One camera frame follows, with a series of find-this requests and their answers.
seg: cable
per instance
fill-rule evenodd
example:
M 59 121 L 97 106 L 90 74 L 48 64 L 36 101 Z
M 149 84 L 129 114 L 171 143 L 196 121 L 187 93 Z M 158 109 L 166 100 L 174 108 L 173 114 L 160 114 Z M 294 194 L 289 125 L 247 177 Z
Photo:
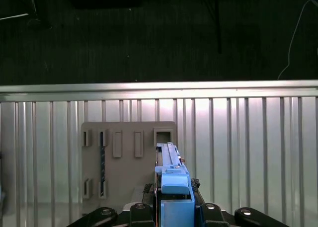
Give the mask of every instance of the cable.
M 299 22 L 300 22 L 300 19 L 303 15 L 303 11 L 306 7 L 306 5 L 310 2 L 311 0 L 308 0 L 304 5 L 303 5 L 303 8 L 302 8 L 302 11 L 300 12 L 300 15 L 299 15 L 299 18 L 298 18 L 298 22 L 296 24 L 296 27 L 295 27 L 295 30 L 294 30 L 294 34 L 292 36 L 292 40 L 290 41 L 290 44 L 289 44 L 289 49 L 288 49 L 288 64 L 287 66 L 280 72 L 280 74 L 278 75 L 277 77 L 277 80 L 279 80 L 280 76 L 284 73 L 284 71 L 289 67 L 290 65 L 290 50 L 292 49 L 292 44 L 293 44 L 293 41 L 294 41 L 294 37 L 295 37 L 295 34 L 296 34 L 296 31 L 297 31 L 297 28 L 298 28 L 298 25 L 299 25 Z

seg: metal panel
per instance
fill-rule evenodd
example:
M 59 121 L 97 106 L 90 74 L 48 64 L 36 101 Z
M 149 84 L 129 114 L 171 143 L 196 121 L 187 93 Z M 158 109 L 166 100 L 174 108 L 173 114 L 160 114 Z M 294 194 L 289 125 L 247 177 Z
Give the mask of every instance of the metal panel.
M 0 87 L 4 227 L 79 217 L 84 121 L 175 121 L 206 201 L 318 226 L 318 81 Z

